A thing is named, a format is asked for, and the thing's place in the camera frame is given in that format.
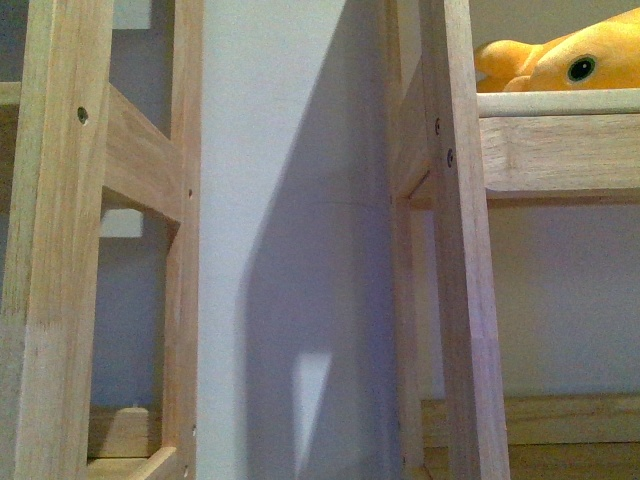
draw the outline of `shelf leg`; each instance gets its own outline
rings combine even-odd
[[[436,262],[449,458],[456,480],[509,479],[489,222],[469,6],[421,0],[435,188]]]
[[[86,476],[113,0],[32,1],[0,316],[0,478]]]

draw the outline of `gray wall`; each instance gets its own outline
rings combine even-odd
[[[397,479],[376,2],[206,5],[199,478]]]

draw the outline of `wooden post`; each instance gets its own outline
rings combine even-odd
[[[188,479],[196,475],[203,17],[202,0],[175,0],[171,141],[184,182],[182,223],[172,228],[167,256],[163,446],[177,448]]]
[[[86,472],[113,0],[32,1],[0,319],[0,478]]]
[[[421,0],[435,185],[450,464],[456,480],[509,478],[487,203],[466,0]]]
[[[402,101],[400,44],[396,0],[379,0],[380,43],[385,67],[387,120],[387,162],[393,229],[393,290],[395,305],[395,347],[398,376],[398,413],[403,475],[424,463],[422,418],[418,393],[417,335],[412,265],[411,211],[404,185],[394,176],[393,164],[402,150],[398,117]]]

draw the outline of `wooden furniture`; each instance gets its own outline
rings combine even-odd
[[[109,84],[113,0],[30,2],[0,83],[0,478],[195,476],[203,2],[174,3],[170,138]],[[170,226],[162,412],[90,409],[103,198]],[[90,424],[92,456],[150,458],[87,469]]]
[[[479,95],[468,2],[420,0],[420,17],[422,58],[405,95],[396,0],[381,2],[405,475],[446,478],[445,446],[455,479],[613,478],[621,465],[637,475],[637,396],[508,400],[505,414],[487,207],[637,202],[640,91]],[[573,148],[587,142],[588,151]],[[410,216],[422,208],[435,219],[446,409],[420,398],[416,377]],[[610,442],[623,443],[626,460]],[[531,460],[543,450],[582,451],[582,463],[545,476]],[[527,462],[534,476],[523,473]],[[597,477],[584,476],[589,469]]]

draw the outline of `light patch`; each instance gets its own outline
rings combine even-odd
[[[302,353],[296,362],[293,374],[296,476],[309,459],[330,368],[330,353]]]
[[[142,237],[142,213],[130,208],[115,208],[102,212],[100,236],[102,238]]]
[[[151,28],[151,0],[115,0],[115,30],[148,30]]]

